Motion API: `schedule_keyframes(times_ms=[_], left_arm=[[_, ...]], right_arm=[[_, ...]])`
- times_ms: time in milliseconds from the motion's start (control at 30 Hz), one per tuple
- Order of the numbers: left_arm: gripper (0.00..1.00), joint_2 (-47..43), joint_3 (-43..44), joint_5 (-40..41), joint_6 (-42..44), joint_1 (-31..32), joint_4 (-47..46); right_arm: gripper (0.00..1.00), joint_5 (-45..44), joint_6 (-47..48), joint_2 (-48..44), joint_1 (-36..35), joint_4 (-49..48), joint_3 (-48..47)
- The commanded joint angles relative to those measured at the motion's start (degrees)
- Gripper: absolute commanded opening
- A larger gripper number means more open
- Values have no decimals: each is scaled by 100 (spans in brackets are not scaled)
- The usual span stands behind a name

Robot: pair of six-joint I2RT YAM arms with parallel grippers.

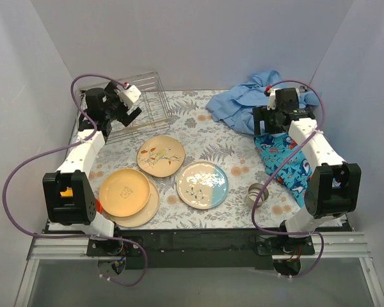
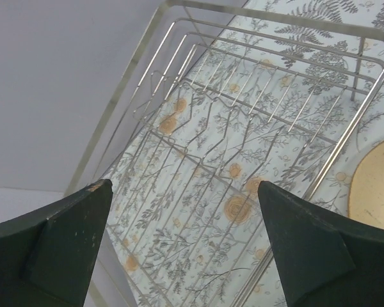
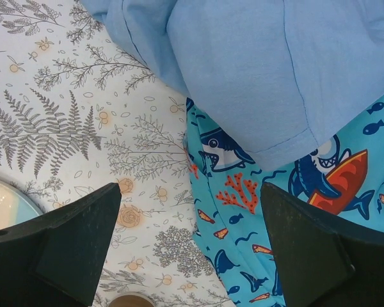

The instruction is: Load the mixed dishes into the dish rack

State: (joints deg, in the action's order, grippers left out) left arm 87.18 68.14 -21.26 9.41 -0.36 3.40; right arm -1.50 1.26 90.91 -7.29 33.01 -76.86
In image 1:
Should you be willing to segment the wire dish rack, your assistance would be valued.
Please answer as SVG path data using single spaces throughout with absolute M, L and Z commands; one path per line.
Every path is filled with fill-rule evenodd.
M 126 139 L 136 138 L 142 135 L 152 135 L 162 132 L 169 128 L 172 112 L 169 110 L 168 99 L 163 90 L 163 85 L 157 72 L 147 72 L 118 80 L 120 84 L 124 82 L 135 85 L 141 91 L 141 97 L 131 108 L 128 114 L 139 107 L 141 114 L 128 126 L 125 127 L 117 120 L 110 120 L 105 130 L 108 132 L 107 144 L 116 143 Z M 99 84 L 83 87 L 79 90 L 82 107 L 88 109 L 86 97 L 93 93 L 94 88 L 104 89 L 110 81 L 103 81 Z M 123 90 L 120 84 L 118 91 Z

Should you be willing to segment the cream steel tumbler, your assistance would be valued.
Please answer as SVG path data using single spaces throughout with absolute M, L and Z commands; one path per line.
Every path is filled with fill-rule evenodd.
M 255 183 L 248 187 L 246 198 L 245 198 L 245 203 L 247 207 L 249 207 L 250 209 L 253 208 L 253 206 L 255 205 L 255 201 L 258 195 L 260 194 L 260 192 L 262 191 L 263 187 L 264 185 L 260 183 Z M 268 189 L 265 189 L 260 196 L 257 206 L 260 207 L 268 199 L 268 197 L 269 197 L 269 191 Z

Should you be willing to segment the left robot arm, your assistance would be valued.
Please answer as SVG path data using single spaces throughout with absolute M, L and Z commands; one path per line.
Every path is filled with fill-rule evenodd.
M 97 154 L 108 140 L 112 122 L 126 127 L 141 114 L 135 105 L 140 97 L 141 91 L 131 83 L 119 88 L 109 82 L 105 88 L 84 91 L 86 109 L 79 117 L 79 145 L 71 149 L 55 172 L 46 173 L 42 180 L 50 222 L 71 226 L 88 235 L 101 235 L 101 239 L 95 239 L 95 247 L 111 256 L 122 253 L 123 240 L 114 234 L 114 223 L 97 211 L 88 177 Z

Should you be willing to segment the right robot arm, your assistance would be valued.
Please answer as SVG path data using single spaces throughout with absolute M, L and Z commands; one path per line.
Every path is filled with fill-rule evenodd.
M 301 108 L 296 88 L 272 89 L 269 102 L 253 109 L 255 146 L 271 178 L 285 185 L 300 209 L 278 235 L 259 240 L 262 253 L 299 254 L 327 221 L 356 209 L 361 169 L 331 147 L 312 110 Z

